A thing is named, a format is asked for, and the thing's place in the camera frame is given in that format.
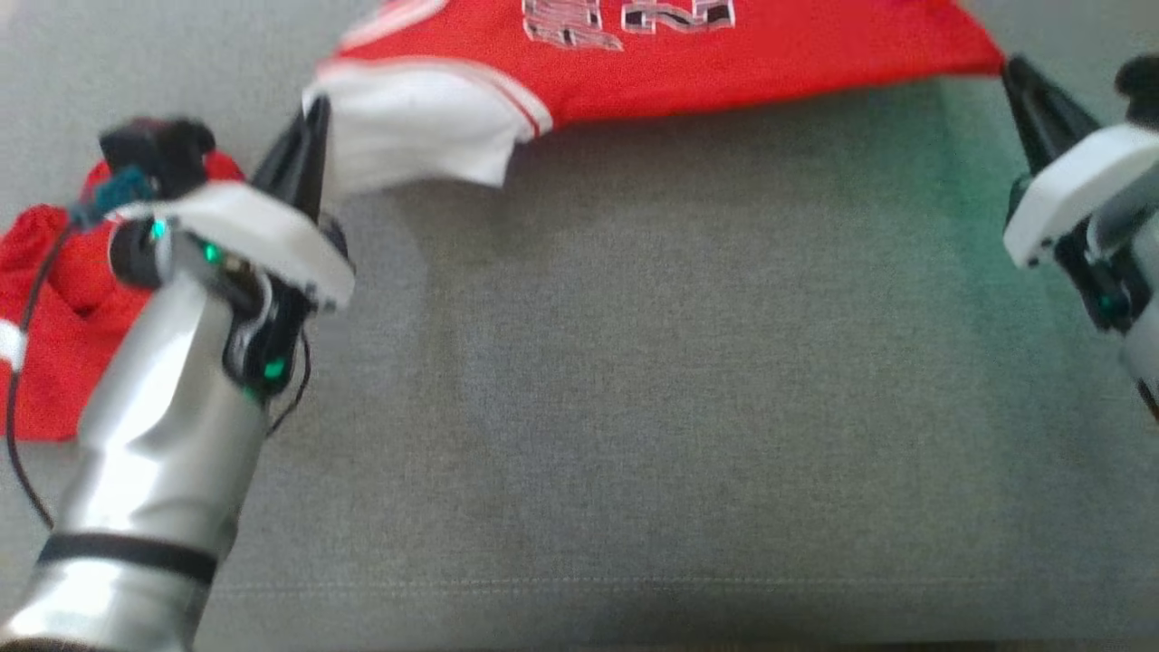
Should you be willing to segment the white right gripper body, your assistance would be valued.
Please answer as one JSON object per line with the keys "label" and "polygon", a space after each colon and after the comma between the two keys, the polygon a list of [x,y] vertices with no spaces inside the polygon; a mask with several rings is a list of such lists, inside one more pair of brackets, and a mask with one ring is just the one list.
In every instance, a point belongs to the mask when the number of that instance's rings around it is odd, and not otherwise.
{"label": "white right gripper body", "polygon": [[1060,235],[1086,217],[1130,197],[1156,167],[1154,129],[1118,123],[1084,137],[1032,178],[1003,230],[1003,246],[1016,268],[1032,266]]}

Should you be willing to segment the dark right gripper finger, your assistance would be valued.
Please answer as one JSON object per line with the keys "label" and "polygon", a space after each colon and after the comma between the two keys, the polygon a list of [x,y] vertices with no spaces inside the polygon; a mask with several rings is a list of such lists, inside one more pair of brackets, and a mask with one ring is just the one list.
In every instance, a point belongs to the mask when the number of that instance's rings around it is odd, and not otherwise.
{"label": "dark right gripper finger", "polygon": [[1001,81],[1030,173],[1038,174],[1059,156],[1058,87],[1025,54],[1013,54],[1003,65]]}
{"label": "dark right gripper finger", "polygon": [[1101,129],[1101,125],[1098,123],[1096,117],[1089,115],[1085,108],[1080,107],[1076,98],[1072,98],[1067,91],[1060,90],[1059,86],[1057,88],[1056,129],[1058,137],[1055,142],[1058,151],[1069,151],[1073,145],[1080,142],[1084,137],[1092,135],[1098,129]]}

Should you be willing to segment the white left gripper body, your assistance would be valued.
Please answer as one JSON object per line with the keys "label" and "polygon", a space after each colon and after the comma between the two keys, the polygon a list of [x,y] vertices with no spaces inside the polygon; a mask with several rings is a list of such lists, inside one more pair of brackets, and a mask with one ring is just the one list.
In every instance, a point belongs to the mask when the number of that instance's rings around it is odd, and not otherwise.
{"label": "white left gripper body", "polygon": [[236,254],[306,294],[323,312],[348,309],[352,264],[302,211],[236,181],[212,181],[175,202],[134,202],[121,219],[175,220],[207,243]]}

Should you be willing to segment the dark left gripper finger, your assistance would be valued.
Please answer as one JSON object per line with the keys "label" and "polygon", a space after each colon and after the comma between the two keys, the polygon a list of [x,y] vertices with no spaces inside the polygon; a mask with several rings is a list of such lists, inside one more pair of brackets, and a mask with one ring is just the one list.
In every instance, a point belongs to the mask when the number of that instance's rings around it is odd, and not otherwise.
{"label": "dark left gripper finger", "polygon": [[311,100],[308,109],[302,113],[299,210],[302,211],[304,215],[309,217],[312,224],[319,224],[321,217],[330,119],[330,98],[327,96],[316,96],[316,98]]}
{"label": "dark left gripper finger", "polygon": [[301,108],[282,129],[250,177],[252,186],[301,212],[316,211],[314,107]]}

